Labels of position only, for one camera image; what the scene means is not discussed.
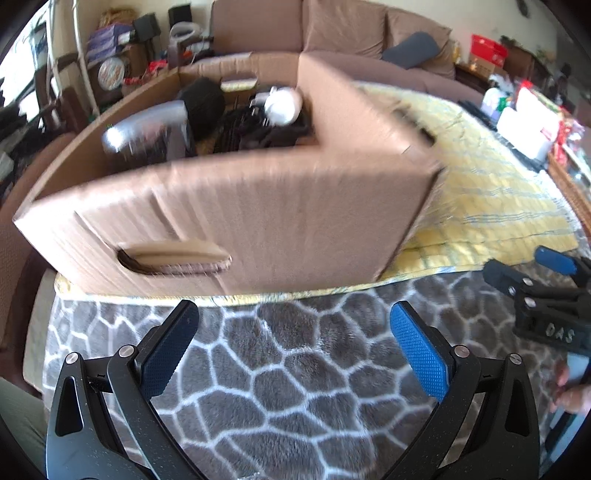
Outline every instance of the wooden cabinet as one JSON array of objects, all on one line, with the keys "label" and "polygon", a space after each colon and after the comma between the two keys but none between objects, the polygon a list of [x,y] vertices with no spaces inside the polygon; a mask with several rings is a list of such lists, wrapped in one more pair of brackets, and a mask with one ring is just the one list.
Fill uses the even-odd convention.
[{"label": "wooden cabinet", "polygon": [[511,76],[529,80],[544,90],[550,78],[550,72],[534,54],[521,47],[509,48],[509,56],[505,59],[503,69]]},{"label": "wooden cabinet", "polygon": [[455,68],[457,82],[468,85],[471,89],[482,94],[491,87],[487,78],[473,72],[468,65],[456,63]]}]

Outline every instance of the clutter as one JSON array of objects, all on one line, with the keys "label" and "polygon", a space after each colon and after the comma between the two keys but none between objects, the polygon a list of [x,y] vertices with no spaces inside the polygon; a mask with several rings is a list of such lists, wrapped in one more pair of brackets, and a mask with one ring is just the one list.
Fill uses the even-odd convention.
[{"label": "clutter", "polygon": [[501,92],[506,93],[508,96],[513,96],[515,93],[515,86],[511,82],[509,77],[493,73],[488,77],[488,81],[493,84],[495,88],[498,88]]},{"label": "clutter", "polygon": [[250,97],[248,107],[226,114],[213,152],[293,147],[300,138],[313,133],[310,117],[301,109],[301,103],[301,95],[291,88],[272,87],[269,92],[257,93]]},{"label": "clutter", "polygon": [[502,105],[501,99],[506,99],[506,96],[504,92],[495,87],[488,89],[482,99],[480,109],[485,115],[490,117],[494,124],[499,121],[499,117],[501,116],[501,111],[499,111],[499,107]]},{"label": "clutter", "polygon": [[151,61],[148,63],[148,66],[143,74],[124,78],[121,89],[123,96],[128,96],[142,85],[145,85],[150,82],[150,80],[155,79],[162,72],[166,72],[167,67],[168,62],[166,60]]},{"label": "clutter", "polygon": [[111,24],[95,31],[86,44],[88,68],[123,51],[131,38],[133,28],[125,24]]},{"label": "clutter", "polygon": [[505,108],[496,127],[526,157],[543,162],[556,142],[561,117],[556,105],[524,82],[517,90],[515,108]]},{"label": "clutter", "polygon": [[108,128],[103,148],[113,157],[117,172],[186,158],[194,151],[188,125],[182,101],[162,103]]}]

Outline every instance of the person's leg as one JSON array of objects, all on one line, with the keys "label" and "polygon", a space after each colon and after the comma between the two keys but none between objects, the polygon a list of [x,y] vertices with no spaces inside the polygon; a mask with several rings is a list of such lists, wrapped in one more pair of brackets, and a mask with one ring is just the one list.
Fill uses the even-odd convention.
[{"label": "person's leg", "polygon": [[45,474],[43,402],[0,378],[0,416],[31,462]]}]

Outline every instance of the white object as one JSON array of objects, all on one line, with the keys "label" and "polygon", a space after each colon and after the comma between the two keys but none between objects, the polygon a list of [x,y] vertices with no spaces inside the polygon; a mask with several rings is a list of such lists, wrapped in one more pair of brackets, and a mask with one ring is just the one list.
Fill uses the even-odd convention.
[{"label": "white object", "polygon": [[[49,19],[47,22],[47,54],[49,55],[49,62],[51,63],[51,71],[53,72],[53,78],[56,80],[57,96],[61,95],[62,86],[60,80],[60,71],[57,68],[56,56],[53,52],[53,29],[56,20],[56,3],[57,0],[50,0],[49,2]],[[47,73],[46,90],[47,97],[50,98],[51,92],[51,79],[49,72]]]},{"label": "white object", "polygon": [[552,143],[558,137],[560,117],[538,100],[527,88],[522,88],[517,96],[515,110],[532,129],[543,132]]},{"label": "white object", "polygon": [[293,88],[271,92],[265,101],[265,115],[271,125],[284,127],[296,121],[301,112],[302,98]]},{"label": "white object", "polygon": [[480,109],[482,113],[492,116],[499,106],[499,101],[505,96],[498,88],[489,88],[484,94]]},{"label": "white object", "polygon": [[103,147],[109,153],[116,153],[138,139],[149,144],[165,132],[163,127],[185,126],[186,123],[187,109],[182,100],[161,103],[108,128],[102,137]]},{"label": "white object", "polygon": [[527,116],[507,107],[501,113],[496,130],[517,150],[532,160],[543,161],[554,141],[528,120]]},{"label": "white object", "polygon": [[503,91],[506,95],[511,96],[515,92],[515,88],[513,87],[513,83],[510,80],[503,77],[498,73],[493,73],[491,76],[488,77],[489,82],[497,82],[501,91]]}]

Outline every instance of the red box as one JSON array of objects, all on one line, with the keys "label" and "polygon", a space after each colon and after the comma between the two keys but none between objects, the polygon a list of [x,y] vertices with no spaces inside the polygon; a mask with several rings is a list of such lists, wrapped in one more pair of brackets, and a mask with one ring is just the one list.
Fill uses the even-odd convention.
[{"label": "red box", "polygon": [[502,67],[505,64],[505,59],[509,55],[508,50],[503,45],[480,35],[472,35],[470,53],[483,60],[494,63],[498,67]]}]

